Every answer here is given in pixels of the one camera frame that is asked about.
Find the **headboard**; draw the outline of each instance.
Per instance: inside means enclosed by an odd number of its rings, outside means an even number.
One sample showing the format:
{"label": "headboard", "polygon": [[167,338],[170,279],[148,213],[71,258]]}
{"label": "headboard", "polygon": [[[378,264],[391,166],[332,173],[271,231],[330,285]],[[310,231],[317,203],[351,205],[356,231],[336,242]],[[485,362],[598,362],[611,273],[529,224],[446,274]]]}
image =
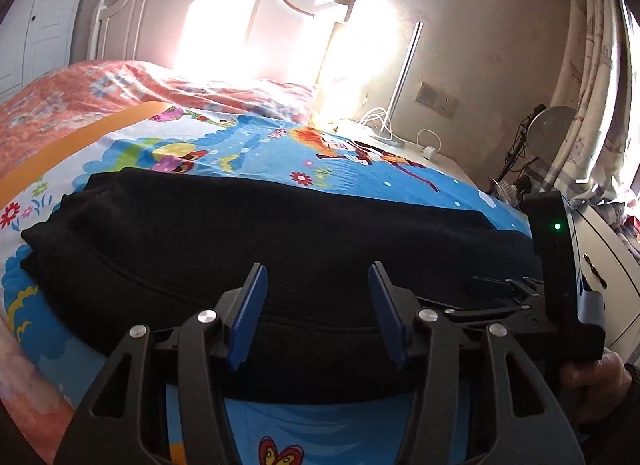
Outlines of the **headboard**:
{"label": "headboard", "polygon": [[100,0],[88,58],[205,78],[314,83],[346,7],[317,0]]}

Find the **folded black clothing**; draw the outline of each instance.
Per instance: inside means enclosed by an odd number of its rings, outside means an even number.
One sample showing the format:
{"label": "folded black clothing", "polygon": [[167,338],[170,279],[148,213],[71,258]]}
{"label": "folded black clothing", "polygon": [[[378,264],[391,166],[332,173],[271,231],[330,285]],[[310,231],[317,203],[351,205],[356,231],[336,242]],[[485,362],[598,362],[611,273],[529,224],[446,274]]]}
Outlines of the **folded black clothing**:
{"label": "folded black clothing", "polygon": [[472,276],[542,277],[531,240],[480,212],[133,168],[92,175],[22,237],[33,249],[22,268],[105,355],[131,326],[179,326],[265,265],[247,362],[222,377],[225,395],[256,401],[358,401],[414,386],[377,328],[374,261],[395,285],[463,308],[487,306],[469,294]]}

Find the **gray wall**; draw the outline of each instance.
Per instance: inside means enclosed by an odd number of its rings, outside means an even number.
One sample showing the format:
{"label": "gray wall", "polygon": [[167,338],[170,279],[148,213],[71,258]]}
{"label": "gray wall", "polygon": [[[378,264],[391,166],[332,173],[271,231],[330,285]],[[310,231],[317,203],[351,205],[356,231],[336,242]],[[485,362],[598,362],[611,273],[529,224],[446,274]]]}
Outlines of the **gray wall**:
{"label": "gray wall", "polygon": [[[72,62],[86,57],[97,1],[81,0]],[[388,103],[414,23],[423,20],[394,132],[415,140],[420,129],[436,131],[442,152],[485,187],[487,177],[501,168],[518,123],[538,103],[551,99],[566,42],[570,0],[388,1],[398,11],[398,47],[383,73],[371,82],[366,108]],[[420,81],[444,87],[460,100],[453,119],[415,101]]]}

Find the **curtain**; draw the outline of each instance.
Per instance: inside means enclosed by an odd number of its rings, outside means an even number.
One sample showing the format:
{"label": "curtain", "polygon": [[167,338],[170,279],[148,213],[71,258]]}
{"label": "curtain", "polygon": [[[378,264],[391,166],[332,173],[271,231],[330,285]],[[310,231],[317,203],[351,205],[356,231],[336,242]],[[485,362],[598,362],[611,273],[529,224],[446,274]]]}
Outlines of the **curtain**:
{"label": "curtain", "polygon": [[542,190],[555,187],[577,200],[627,200],[640,163],[637,30],[622,0],[571,0],[551,105],[574,107],[576,114]]}

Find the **human hand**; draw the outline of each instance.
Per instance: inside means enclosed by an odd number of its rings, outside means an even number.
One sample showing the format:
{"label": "human hand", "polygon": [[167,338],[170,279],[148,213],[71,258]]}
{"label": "human hand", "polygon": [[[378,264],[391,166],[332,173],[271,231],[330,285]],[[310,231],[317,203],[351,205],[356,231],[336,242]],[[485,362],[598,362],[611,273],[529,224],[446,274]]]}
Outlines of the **human hand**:
{"label": "human hand", "polygon": [[609,416],[622,402],[631,387],[631,373],[617,353],[605,350],[602,360],[590,364],[566,363],[560,369],[564,387],[586,388],[584,401],[572,422],[576,425],[596,423]]}

